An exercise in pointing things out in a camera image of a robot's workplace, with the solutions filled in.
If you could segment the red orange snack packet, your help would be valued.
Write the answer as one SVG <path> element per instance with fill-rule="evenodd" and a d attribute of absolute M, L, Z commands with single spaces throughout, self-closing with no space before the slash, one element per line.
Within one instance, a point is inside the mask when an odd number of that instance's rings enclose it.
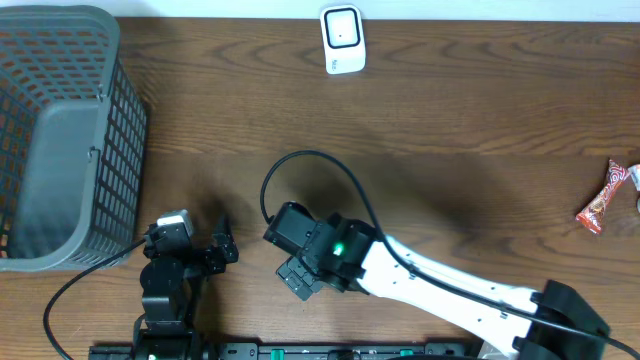
<path fill-rule="evenodd" d="M 629 176 L 630 172 L 626 167 L 609 159 L 604 187 L 576 214 L 575 219 L 592 233 L 601 234 L 606 209 L 618 189 L 626 182 Z"/>

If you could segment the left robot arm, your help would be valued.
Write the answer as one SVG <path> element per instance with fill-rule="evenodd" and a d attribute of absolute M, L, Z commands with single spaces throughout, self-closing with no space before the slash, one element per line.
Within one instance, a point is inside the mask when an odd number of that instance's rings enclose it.
<path fill-rule="evenodd" d="M 164 214 L 144 234 L 143 254 L 149 263 L 140 275 L 144 329 L 137 331 L 135 360 L 217 359 L 216 347 L 195 329 L 202 284 L 235 263 L 239 251 L 229 218 L 221 216 L 213 243 L 192 243 L 193 225 L 185 210 Z"/>

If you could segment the small orange tissue pack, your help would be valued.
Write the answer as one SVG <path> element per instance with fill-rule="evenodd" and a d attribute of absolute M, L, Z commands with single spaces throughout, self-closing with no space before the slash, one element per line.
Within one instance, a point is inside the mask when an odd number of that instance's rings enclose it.
<path fill-rule="evenodd" d="M 629 175 L 637 191 L 640 191 L 640 164 L 632 165 L 628 168 Z"/>

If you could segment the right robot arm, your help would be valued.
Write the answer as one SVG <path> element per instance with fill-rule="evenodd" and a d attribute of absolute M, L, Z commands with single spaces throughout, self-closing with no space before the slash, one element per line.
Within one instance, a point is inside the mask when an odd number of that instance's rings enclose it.
<path fill-rule="evenodd" d="M 409 304 L 482 339 L 505 359 L 598 359 L 610 328 L 563 283 L 541 291 L 482 279 L 428 259 L 337 213 L 316 220 L 285 203 L 265 240 L 288 253 L 277 270 L 300 299 L 332 287 Z"/>

